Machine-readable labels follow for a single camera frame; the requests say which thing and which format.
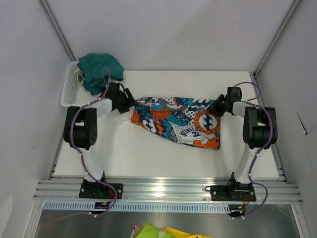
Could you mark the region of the green shorts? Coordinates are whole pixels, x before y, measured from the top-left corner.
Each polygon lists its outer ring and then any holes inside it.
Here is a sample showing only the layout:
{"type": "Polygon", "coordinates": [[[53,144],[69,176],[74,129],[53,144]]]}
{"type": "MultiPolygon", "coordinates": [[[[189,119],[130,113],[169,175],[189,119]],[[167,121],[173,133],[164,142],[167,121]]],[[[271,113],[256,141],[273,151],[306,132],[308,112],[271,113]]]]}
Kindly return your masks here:
{"type": "Polygon", "coordinates": [[[123,81],[124,67],[110,54],[87,54],[79,58],[74,75],[91,95],[103,93],[107,81],[123,81]]]}

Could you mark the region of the colourful patterned shorts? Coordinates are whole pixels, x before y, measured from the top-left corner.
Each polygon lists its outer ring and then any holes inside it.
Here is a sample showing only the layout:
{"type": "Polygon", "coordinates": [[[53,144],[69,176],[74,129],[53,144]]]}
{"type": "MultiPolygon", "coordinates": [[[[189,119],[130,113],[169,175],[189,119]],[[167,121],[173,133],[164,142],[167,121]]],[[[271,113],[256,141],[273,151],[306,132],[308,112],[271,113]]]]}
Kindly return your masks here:
{"type": "Polygon", "coordinates": [[[220,116],[209,111],[215,100],[186,97],[143,97],[130,116],[133,124],[192,147],[220,149],[220,116]]]}

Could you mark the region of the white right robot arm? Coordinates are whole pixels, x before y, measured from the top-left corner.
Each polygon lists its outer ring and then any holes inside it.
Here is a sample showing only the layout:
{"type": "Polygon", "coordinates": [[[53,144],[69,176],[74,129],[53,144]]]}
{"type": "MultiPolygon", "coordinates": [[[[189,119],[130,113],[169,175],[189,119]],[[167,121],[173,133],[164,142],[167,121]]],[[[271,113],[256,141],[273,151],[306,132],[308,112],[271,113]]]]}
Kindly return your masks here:
{"type": "Polygon", "coordinates": [[[236,170],[228,180],[226,194],[232,200],[251,191],[252,176],[263,153],[277,141],[277,122],[275,108],[262,107],[242,100],[239,87],[228,87],[226,95],[220,95],[209,108],[218,116],[230,113],[243,119],[242,138],[245,148],[236,170]]]}

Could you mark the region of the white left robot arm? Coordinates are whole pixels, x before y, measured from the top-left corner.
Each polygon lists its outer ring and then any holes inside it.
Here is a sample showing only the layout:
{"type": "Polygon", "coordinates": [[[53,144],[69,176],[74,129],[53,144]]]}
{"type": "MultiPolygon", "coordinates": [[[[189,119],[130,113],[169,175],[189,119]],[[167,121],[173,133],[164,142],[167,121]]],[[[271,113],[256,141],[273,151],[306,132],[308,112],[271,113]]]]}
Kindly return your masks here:
{"type": "Polygon", "coordinates": [[[136,100],[121,83],[110,83],[105,91],[90,103],[67,109],[63,140],[73,148],[85,171],[84,179],[93,182],[90,193],[96,198],[107,194],[104,171],[101,168],[94,145],[98,138],[98,118],[114,110],[126,113],[136,100]]]}

